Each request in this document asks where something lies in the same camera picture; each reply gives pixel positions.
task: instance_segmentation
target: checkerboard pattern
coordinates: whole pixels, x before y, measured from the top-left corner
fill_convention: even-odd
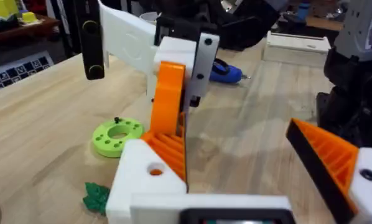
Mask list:
[[[27,63],[20,63],[15,67],[0,71],[0,89],[25,79],[39,71],[50,67],[46,57],[40,57]]]

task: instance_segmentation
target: green ring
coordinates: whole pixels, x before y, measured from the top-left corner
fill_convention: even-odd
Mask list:
[[[116,134],[126,134],[119,139],[112,138]],[[98,154],[106,157],[120,157],[125,142],[139,139],[143,134],[143,125],[130,118],[120,118],[116,124],[114,120],[105,121],[93,132],[92,141]]]

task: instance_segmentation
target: yellow object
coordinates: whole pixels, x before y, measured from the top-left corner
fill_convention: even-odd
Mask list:
[[[37,18],[35,17],[35,14],[32,12],[22,13],[22,18],[23,18],[23,22],[25,23],[35,22],[37,20]]]
[[[11,14],[19,13],[15,0],[0,0],[0,16],[8,18]]]

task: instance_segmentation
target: blue tool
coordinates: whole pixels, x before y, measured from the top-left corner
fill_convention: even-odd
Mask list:
[[[221,83],[238,83],[242,78],[250,77],[243,75],[241,69],[228,65],[226,62],[218,58],[215,59],[210,75],[211,81]]]

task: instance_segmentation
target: wooden tabletop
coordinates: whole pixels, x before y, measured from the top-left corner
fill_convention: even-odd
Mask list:
[[[310,27],[316,27],[321,29],[328,29],[334,31],[341,31],[343,29],[343,23],[338,21],[330,21],[328,19],[321,19],[315,17],[306,17],[306,25]]]
[[[40,24],[19,26],[17,28],[0,32],[0,41],[7,39],[16,39],[16,37],[23,35],[49,35],[50,33],[52,33],[52,29],[60,23],[59,20],[52,19],[47,16],[36,15],[36,17],[43,21]]]
[[[333,223],[287,141],[291,117],[315,122],[315,95],[329,91],[321,68],[261,61],[263,43],[218,56],[250,80],[210,83],[187,130],[191,192],[287,195],[298,223]],[[80,56],[0,90],[1,223],[106,223],[83,204],[84,183],[110,187],[118,159],[97,155],[94,129],[115,116],[149,127],[145,76],[111,58],[88,81]]]

